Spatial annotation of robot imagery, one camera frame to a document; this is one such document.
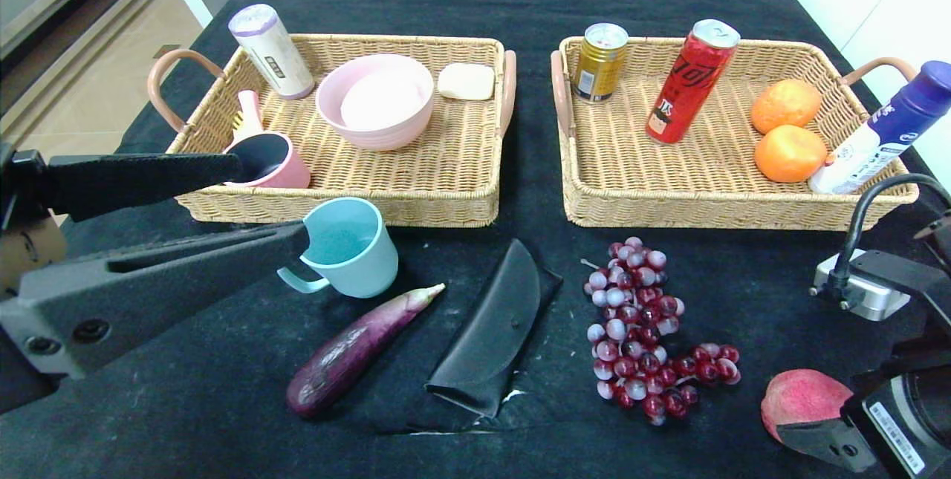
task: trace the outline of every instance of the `black tablecloth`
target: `black tablecloth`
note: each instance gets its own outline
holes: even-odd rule
[[[484,229],[391,229],[402,263],[383,299],[441,281],[448,289],[330,418],[300,421],[283,391],[320,343],[380,300],[327,290],[301,296],[271,276],[85,380],[0,417],[0,475],[847,475],[765,434],[765,384],[789,368],[818,368],[845,381],[876,367],[891,343],[921,329],[919,307],[872,323],[806,296],[815,265],[837,251],[841,233],[583,229],[566,221],[561,201],[549,74],[549,53],[561,39],[594,22],[619,23],[635,36],[683,36],[696,19],[716,16],[747,39],[818,45],[840,72],[849,71],[795,0],[232,0],[194,48],[224,65],[236,46],[228,16],[259,1],[273,5],[291,32],[486,36],[514,49],[519,94],[504,146],[499,220]],[[163,92],[186,117],[210,83],[185,62]],[[869,110],[877,107],[865,87],[855,89]],[[163,151],[172,137],[146,107],[120,151]],[[930,261],[907,240],[932,218],[921,203],[904,206],[867,233],[863,246]],[[65,226],[71,255],[235,228],[194,222],[172,201]],[[680,340],[730,340],[743,351],[743,382],[702,391],[689,421],[661,429],[598,397],[585,340],[595,310],[581,294],[588,270],[578,258],[603,260],[608,242],[635,233],[669,255],[669,290],[687,301]],[[380,425],[406,414],[408,392],[430,373],[513,236],[566,278],[514,375],[513,387],[524,393],[503,405],[486,434],[380,434]]]

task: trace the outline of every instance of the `blue mug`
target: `blue mug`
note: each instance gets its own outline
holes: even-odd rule
[[[300,261],[322,276],[308,281],[288,268],[278,276],[300,293],[333,286],[344,296],[378,296],[393,284],[400,259],[380,210],[362,198],[344,197],[312,209],[303,224],[310,246]]]

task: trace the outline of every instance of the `eggplant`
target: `eggplant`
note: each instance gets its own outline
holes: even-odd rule
[[[333,405],[410,321],[446,287],[419,287],[363,314],[323,344],[288,385],[288,405],[312,418]]]

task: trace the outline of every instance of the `orange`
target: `orange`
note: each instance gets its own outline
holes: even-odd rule
[[[770,130],[756,145],[756,167],[776,182],[803,182],[825,161],[825,143],[812,131],[784,124]]]
[[[757,97],[750,112],[753,126],[765,134],[781,124],[805,126],[816,116],[822,95],[800,79],[784,79],[772,84]]]

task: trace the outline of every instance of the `wicker basket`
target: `wicker basket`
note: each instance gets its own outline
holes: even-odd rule
[[[578,99],[568,90],[582,40],[564,39],[551,54],[569,221],[585,227],[848,227],[859,195],[813,194],[805,182],[778,184],[760,174],[753,149],[761,136],[750,124],[750,107],[779,79],[812,83],[822,93],[822,107],[806,128],[831,150],[869,116],[848,84],[882,62],[843,79],[812,45],[745,40],[684,139],[662,145],[646,136],[644,125],[684,40],[629,40],[621,81],[614,96],[601,103]],[[869,184],[904,172],[896,158]],[[914,185],[883,192],[863,228],[916,198]]]
[[[156,109],[180,131],[167,153],[220,153],[232,140],[240,111],[237,93],[261,97],[265,130],[288,134],[310,168],[307,189],[212,186],[177,197],[198,221],[271,223],[303,218],[329,198],[366,198],[388,225],[481,227],[499,214],[502,138],[512,117],[516,56],[495,39],[432,36],[292,35],[318,81],[344,62],[370,53],[414,57],[432,75],[449,63],[480,63],[496,71],[490,100],[450,100],[435,95],[426,131],[395,151],[353,147],[324,123],[314,95],[283,100],[259,75],[244,49],[222,71],[192,50],[174,50],[156,62],[149,94]],[[191,57],[218,76],[187,123],[158,93],[160,78],[181,57]]]

